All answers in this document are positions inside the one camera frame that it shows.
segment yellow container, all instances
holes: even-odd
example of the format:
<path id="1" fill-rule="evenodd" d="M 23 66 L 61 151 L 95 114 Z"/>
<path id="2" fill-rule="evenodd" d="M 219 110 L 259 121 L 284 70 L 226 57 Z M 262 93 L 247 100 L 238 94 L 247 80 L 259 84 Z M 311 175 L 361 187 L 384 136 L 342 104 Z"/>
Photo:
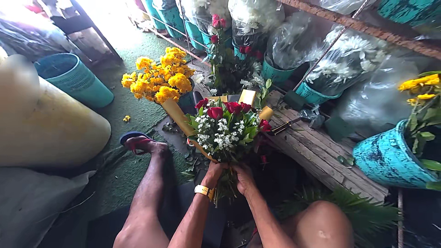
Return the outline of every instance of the yellow container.
<path id="1" fill-rule="evenodd" d="M 0 166 L 67 168 L 97 155 L 109 122 L 17 56 L 0 65 Z"/>

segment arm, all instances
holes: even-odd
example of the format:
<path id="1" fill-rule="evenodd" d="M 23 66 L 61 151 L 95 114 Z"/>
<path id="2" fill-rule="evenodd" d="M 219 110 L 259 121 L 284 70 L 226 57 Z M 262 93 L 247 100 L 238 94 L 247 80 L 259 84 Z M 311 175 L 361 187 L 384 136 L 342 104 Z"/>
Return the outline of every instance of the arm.
<path id="1" fill-rule="evenodd" d="M 265 199 L 256 187 L 249 167 L 233 166 L 239 180 L 237 189 L 245 196 L 253 213 L 264 248 L 297 248 L 294 241 L 282 230 L 279 222 L 273 216 Z"/>
<path id="2" fill-rule="evenodd" d="M 216 164 L 211 162 L 201 185 L 209 189 L 215 188 L 217 180 L 221 176 L 222 169 L 226 168 L 227 164 L 225 163 Z M 169 248 L 201 247 L 209 202 L 210 200 L 207 196 L 198 193 L 195 194 L 193 202 L 168 245 Z"/>

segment wristwatch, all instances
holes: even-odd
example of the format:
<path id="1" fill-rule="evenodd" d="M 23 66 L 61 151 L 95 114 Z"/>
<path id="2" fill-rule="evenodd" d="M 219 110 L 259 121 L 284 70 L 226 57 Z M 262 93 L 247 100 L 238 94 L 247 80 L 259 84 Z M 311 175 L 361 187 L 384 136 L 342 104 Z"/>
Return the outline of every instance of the wristwatch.
<path id="1" fill-rule="evenodd" d="M 209 189 L 205 186 L 202 185 L 198 185 L 194 188 L 194 192 L 195 193 L 201 193 L 203 195 L 208 196 L 208 198 L 210 199 L 210 201 L 213 199 L 214 196 L 214 189 Z"/>

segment leg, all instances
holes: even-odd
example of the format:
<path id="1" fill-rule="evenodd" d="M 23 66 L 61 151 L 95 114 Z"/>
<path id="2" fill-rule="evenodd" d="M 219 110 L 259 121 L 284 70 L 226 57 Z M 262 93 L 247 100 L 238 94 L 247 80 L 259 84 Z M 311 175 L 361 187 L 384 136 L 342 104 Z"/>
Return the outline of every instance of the leg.
<path id="1" fill-rule="evenodd" d="M 283 230 L 299 248 L 354 247 L 352 226 L 341 209 L 330 202 L 317 201 L 306 210 L 286 219 Z M 247 248 L 263 248 L 256 233 Z"/>
<path id="2" fill-rule="evenodd" d="M 137 141 L 144 137 L 127 140 Z M 166 248 L 169 240 L 158 220 L 158 210 L 162 200 L 164 182 L 162 171 L 168 148 L 165 143 L 149 142 L 139 145 L 140 150 L 152 154 L 149 167 L 136 189 L 124 227 L 116 236 L 114 248 Z"/>

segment plastic bag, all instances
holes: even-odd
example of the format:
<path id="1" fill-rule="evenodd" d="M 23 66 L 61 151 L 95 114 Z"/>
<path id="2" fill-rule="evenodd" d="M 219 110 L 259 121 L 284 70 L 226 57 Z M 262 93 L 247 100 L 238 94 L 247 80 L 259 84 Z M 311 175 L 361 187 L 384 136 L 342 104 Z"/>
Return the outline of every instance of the plastic bag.
<path id="1" fill-rule="evenodd" d="M 319 57 L 331 45 L 343 26 L 326 35 L 324 45 L 310 51 L 307 60 Z M 370 35 L 347 30 L 307 76 L 308 85 L 327 96 L 335 96 L 353 84 L 370 77 L 388 54 L 388 43 Z"/>
<path id="2" fill-rule="evenodd" d="M 33 62 L 78 50 L 48 19 L 14 4 L 0 4 L 0 40 Z"/>
<path id="3" fill-rule="evenodd" d="M 339 116 L 365 137 L 387 131 L 407 119 L 412 107 L 406 102 L 409 96 L 398 86 L 417 78 L 416 63 L 419 61 L 389 55 L 370 80 L 354 85 L 340 97 L 332 116 Z"/>
<path id="4" fill-rule="evenodd" d="M 176 2 L 175 0 L 153 0 L 152 6 L 157 10 L 169 10 L 176 7 Z"/>
<path id="5" fill-rule="evenodd" d="M 186 18 L 205 33 L 214 33 L 214 28 L 211 25 L 214 14 L 225 20 L 224 30 L 231 27 L 228 0 L 182 0 L 181 4 Z"/>
<path id="6" fill-rule="evenodd" d="M 293 13 L 270 34 L 266 54 L 276 69 L 291 70 L 305 62 L 307 50 L 317 37 L 314 18 L 304 11 Z"/>
<path id="7" fill-rule="evenodd" d="M 366 7 L 375 3 L 375 1 L 376 0 L 370 0 Z M 319 5 L 322 8 L 329 9 L 343 15 L 348 15 L 358 10 L 363 2 L 364 0 L 320 0 Z"/>
<path id="8" fill-rule="evenodd" d="M 285 19 L 282 3 L 275 0 L 229 0 L 236 46 L 254 46 Z"/>

